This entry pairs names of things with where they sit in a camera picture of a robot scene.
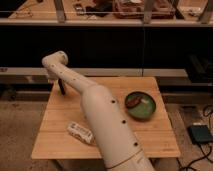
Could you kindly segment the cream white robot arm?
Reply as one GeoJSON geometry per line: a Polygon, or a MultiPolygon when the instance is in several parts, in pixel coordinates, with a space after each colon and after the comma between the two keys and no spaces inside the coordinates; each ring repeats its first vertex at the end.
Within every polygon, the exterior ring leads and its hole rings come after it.
{"type": "Polygon", "coordinates": [[[155,171],[130,128],[116,97],[106,87],[69,69],[65,52],[42,59],[43,66],[81,94],[81,107],[107,171],[155,171]]]}

